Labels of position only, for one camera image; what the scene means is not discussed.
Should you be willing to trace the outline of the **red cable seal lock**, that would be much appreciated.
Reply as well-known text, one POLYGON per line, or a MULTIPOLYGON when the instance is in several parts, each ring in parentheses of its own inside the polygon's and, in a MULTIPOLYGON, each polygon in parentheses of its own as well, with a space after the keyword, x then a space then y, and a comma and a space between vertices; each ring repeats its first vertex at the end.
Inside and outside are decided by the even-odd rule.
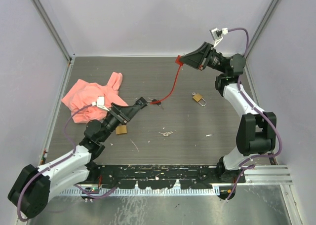
POLYGON ((173 85, 172 85, 172 88, 170 90, 170 92, 165 96, 163 97, 162 99, 158 99, 160 100, 161 102, 163 102, 164 100, 166 100, 167 98, 169 98, 171 96, 171 94, 173 93, 174 89, 175 89, 175 86, 176 86, 176 83, 177 83, 177 79, 178 79, 178 75, 179 75, 179 72, 183 66, 183 62, 180 60, 182 56, 181 55, 178 55, 176 57, 176 60, 175 60, 175 63, 178 65, 178 69, 177 69, 177 72, 176 72, 176 75, 175 75, 175 78, 174 78, 174 82, 173 82, 173 85))

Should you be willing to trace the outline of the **large brass padlock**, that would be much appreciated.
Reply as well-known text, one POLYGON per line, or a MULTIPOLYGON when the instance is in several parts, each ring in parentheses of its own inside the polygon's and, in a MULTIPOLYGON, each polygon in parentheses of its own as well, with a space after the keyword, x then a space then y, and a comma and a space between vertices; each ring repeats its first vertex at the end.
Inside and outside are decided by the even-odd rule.
POLYGON ((116 128, 116 135, 123 135, 127 134, 127 126, 126 125, 120 125, 116 128))

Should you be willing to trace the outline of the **black-headed key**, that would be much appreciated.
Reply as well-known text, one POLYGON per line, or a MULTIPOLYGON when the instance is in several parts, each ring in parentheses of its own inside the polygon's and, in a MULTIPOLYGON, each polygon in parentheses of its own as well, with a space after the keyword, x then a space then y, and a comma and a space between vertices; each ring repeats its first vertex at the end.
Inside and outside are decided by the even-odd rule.
POLYGON ((163 109, 162 103, 161 103, 161 101, 158 100, 158 99, 152 99, 152 100, 151 100, 151 104, 152 104, 152 105, 157 105, 157 106, 159 106, 161 109, 163 109))

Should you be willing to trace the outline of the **black padlock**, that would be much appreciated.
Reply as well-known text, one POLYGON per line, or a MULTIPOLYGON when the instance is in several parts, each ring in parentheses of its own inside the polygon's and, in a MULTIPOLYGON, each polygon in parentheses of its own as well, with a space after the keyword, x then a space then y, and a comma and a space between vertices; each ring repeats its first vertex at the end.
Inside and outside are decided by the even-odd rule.
POLYGON ((140 109, 143 109, 148 105, 148 101, 144 97, 140 97, 135 101, 135 105, 138 105, 140 109))

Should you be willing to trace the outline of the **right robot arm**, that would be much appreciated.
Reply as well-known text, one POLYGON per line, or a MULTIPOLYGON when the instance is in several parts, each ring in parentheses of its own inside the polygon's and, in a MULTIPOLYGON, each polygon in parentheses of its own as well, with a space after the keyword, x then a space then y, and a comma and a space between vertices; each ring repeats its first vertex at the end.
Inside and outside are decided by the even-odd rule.
POLYGON ((219 159, 215 169, 216 177, 226 183, 247 162, 259 157, 271 157, 276 146, 277 117, 273 112, 260 108, 244 91, 240 76, 246 58, 239 53, 225 57, 212 44, 204 42, 197 50, 178 56, 176 62, 180 66, 188 65, 200 71, 206 67, 220 71, 215 80, 215 88, 240 117, 236 146, 219 159))

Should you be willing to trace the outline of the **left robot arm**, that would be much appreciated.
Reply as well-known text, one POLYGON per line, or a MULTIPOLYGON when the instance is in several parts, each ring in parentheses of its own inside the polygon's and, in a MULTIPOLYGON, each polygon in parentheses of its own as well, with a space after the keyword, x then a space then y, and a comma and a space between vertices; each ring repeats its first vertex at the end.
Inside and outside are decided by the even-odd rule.
POLYGON ((99 178, 97 165, 93 162, 104 150, 105 142, 120 125, 130 122, 148 102, 140 97, 131 106, 111 103, 105 106, 105 98, 99 96, 96 101, 86 105, 75 113, 89 107, 98 108, 106 113, 103 120, 91 120, 86 125, 84 138, 78 145, 61 157, 40 165, 25 166, 11 190, 8 200, 17 207, 17 217, 26 222, 39 215, 49 201, 59 193, 86 181, 95 183, 99 178))

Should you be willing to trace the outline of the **silver brass lock keys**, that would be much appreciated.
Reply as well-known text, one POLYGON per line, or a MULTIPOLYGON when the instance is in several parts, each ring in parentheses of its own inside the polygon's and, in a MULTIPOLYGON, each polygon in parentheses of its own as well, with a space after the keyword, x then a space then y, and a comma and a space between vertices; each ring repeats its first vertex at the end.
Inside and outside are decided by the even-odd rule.
POLYGON ((169 132, 159 132, 159 134, 163 135, 164 137, 168 137, 171 134, 173 134, 173 131, 169 131, 169 132))

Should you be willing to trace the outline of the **small brass padlock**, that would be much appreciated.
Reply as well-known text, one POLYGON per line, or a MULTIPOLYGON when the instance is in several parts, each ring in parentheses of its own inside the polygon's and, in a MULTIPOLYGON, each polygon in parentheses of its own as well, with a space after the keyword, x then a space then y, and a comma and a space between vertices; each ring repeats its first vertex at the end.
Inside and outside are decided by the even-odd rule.
POLYGON ((193 92, 192 93, 192 99, 195 100, 202 107, 206 106, 206 104, 207 104, 206 100, 199 93, 193 92))

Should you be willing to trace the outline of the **pink cloth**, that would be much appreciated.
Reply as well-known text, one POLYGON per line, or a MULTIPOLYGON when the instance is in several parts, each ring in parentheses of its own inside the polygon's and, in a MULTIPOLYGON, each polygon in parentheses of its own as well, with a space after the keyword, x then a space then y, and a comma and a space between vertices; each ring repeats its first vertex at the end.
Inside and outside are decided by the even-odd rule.
POLYGON ((113 72, 106 85, 89 83, 79 79, 62 98, 62 103, 74 114, 74 123, 88 123, 91 120, 102 120, 107 112, 94 106, 98 97, 104 97, 104 106, 109 108, 112 103, 119 106, 128 104, 119 96, 119 88, 123 75, 113 72))

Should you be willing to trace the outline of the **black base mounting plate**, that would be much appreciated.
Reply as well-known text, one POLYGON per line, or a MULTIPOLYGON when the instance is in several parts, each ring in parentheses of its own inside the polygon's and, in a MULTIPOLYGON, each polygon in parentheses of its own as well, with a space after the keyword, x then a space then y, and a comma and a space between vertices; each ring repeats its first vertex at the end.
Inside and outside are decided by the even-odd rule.
POLYGON ((102 188, 207 189, 213 184, 233 184, 241 171, 225 171, 209 165, 96 165, 85 184, 100 184, 102 188))

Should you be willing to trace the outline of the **aluminium frame rail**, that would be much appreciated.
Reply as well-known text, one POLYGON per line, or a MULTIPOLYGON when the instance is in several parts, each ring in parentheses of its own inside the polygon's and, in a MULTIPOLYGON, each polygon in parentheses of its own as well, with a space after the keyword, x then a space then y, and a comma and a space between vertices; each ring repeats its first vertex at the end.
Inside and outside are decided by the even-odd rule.
MULTIPOLYGON (((45 172, 45 175, 50 178, 52 186, 60 186, 64 184, 66 187, 70 187, 75 184, 85 184, 83 181, 92 174, 91 171, 94 166, 81 166, 78 169, 71 170, 70 172, 65 172, 60 168, 55 167, 45 172)), ((292 184, 292 178, 285 166, 256 166, 253 169, 240 172, 236 182, 254 185, 286 185, 292 184)))

